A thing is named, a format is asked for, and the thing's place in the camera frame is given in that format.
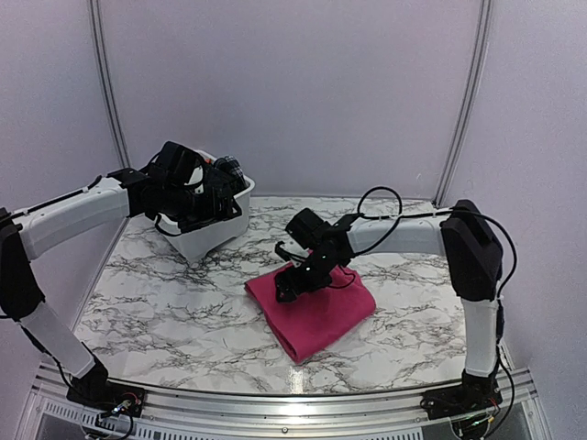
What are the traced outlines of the aluminium wall post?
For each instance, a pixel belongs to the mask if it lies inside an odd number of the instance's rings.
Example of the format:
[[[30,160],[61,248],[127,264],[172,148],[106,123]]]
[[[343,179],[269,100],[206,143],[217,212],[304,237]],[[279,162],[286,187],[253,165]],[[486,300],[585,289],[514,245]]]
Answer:
[[[118,162],[123,168],[128,168],[131,166],[131,159],[117,107],[115,87],[112,82],[112,74],[106,47],[102,2],[98,0],[89,0],[87,5],[94,55],[96,58],[98,81],[104,99],[107,122],[114,141]]]
[[[488,44],[493,21],[494,1],[482,0],[475,30],[471,62],[465,82],[464,93],[457,114],[456,123],[450,138],[448,153],[437,184],[432,204],[441,206],[448,197],[448,192],[458,167],[463,151],[476,96],[482,82],[482,73],[487,56]]]

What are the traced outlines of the aluminium front rail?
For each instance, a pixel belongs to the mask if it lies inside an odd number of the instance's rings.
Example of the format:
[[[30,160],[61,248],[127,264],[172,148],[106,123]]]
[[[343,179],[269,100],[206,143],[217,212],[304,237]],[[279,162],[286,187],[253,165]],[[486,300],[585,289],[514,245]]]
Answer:
[[[442,415],[426,397],[450,382],[339,395],[247,395],[141,385],[141,413],[101,418],[68,401],[59,371],[39,368],[18,439],[549,439],[527,369],[499,374],[503,400]]]

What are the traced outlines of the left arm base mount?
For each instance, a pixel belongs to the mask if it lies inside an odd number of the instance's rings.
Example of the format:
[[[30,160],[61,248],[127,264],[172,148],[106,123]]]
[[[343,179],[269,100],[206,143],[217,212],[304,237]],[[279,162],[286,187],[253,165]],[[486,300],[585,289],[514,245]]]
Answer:
[[[67,400],[115,415],[123,413],[140,417],[146,391],[143,388],[115,383],[109,379],[96,381],[72,378]]]

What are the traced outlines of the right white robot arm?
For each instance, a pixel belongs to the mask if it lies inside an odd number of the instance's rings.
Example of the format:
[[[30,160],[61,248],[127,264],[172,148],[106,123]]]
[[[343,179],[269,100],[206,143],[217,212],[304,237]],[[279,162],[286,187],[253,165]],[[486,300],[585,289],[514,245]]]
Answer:
[[[424,404],[434,409],[446,404],[472,411],[493,402],[504,332],[498,289],[504,249],[473,202],[460,200],[436,213],[381,217],[345,214],[333,224],[305,208],[285,230],[306,254],[294,256],[283,242],[276,245],[276,253],[293,264],[275,278],[279,303],[292,303],[306,293],[330,286],[334,269],[359,256],[395,253],[445,258],[452,289],[464,311],[465,367],[460,385],[428,393]]]

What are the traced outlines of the right aluminium wall post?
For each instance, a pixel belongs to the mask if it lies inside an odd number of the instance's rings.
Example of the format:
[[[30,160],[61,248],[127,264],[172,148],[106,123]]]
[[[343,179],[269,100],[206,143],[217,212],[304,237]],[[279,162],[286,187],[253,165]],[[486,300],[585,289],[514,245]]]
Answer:
[[[457,114],[456,123],[450,138],[448,153],[437,184],[432,204],[441,206],[448,197],[448,192],[458,167],[463,151],[476,96],[482,82],[482,73],[487,56],[488,44],[493,21],[494,1],[482,0],[475,30],[471,62],[465,82],[464,93]]]

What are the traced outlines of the left aluminium wall post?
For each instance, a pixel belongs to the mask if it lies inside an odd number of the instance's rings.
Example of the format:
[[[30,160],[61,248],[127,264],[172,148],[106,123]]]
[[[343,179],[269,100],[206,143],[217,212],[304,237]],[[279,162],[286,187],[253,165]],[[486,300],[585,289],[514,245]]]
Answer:
[[[98,0],[89,0],[87,5],[94,55],[96,58],[98,81],[104,99],[107,122],[114,141],[118,162],[123,168],[128,168],[131,166],[131,159],[117,107],[115,87],[112,82],[112,74],[106,47],[102,2]]]

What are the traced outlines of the plaid grey garment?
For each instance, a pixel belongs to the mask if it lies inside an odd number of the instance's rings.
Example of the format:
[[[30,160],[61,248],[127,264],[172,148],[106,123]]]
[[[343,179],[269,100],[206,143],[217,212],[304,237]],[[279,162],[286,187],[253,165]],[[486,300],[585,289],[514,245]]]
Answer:
[[[234,179],[244,180],[244,173],[238,160],[233,156],[223,156],[214,161],[214,167],[232,176]]]

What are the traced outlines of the magenta pink trousers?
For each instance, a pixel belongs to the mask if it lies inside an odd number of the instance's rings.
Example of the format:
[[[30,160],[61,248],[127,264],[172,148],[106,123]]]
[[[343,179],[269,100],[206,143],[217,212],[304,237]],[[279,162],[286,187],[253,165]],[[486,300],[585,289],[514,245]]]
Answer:
[[[304,293],[294,302],[276,299],[275,277],[291,264],[245,282],[285,353],[300,364],[337,342],[372,315],[376,302],[357,271],[337,267],[330,272],[333,285]]]

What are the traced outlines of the white plastic laundry bin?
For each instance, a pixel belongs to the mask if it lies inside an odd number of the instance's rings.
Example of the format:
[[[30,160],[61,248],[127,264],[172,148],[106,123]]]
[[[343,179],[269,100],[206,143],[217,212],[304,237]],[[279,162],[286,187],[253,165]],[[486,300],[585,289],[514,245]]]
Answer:
[[[214,167],[214,161],[217,158],[215,159],[203,151],[195,151],[203,157],[204,162],[194,170],[192,178],[187,184],[174,186],[165,184],[161,180],[155,165],[155,160],[158,158],[159,153],[150,163],[149,176],[160,180],[163,189],[187,187],[188,189],[196,189],[198,193],[203,191],[201,184],[204,180],[216,177],[229,181],[236,201],[242,208],[242,216],[232,220],[214,223],[193,232],[180,232],[174,222],[167,217],[163,217],[160,226],[164,229],[164,232],[159,232],[167,237],[175,249],[190,262],[202,259],[212,249],[242,235],[246,231],[249,225],[249,197],[254,187],[254,182],[247,178],[245,174],[243,181],[234,179],[232,176]]]

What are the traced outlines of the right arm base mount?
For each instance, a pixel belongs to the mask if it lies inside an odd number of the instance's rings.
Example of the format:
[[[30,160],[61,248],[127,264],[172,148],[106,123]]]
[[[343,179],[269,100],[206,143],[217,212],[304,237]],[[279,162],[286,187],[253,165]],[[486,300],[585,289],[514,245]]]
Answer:
[[[496,409],[503,402],[497,386],[482,389],[477,385],[449,386],[423,393],[420,407],[430,420]]]

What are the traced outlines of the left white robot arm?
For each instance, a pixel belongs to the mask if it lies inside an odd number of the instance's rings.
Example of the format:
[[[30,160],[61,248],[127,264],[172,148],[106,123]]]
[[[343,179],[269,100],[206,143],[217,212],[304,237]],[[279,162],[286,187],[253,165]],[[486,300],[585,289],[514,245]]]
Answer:
[[[72,392],[97,408],[115,401],[116,388],[104,364],[48,305],[31,263],[97,226],[139,215],[155,222],[166,216],[188,234],[238,218],[242,209],[229,181],[217,173],[191,183],[123,169],[46,203],[1,212],[1,310],[72,374]]]

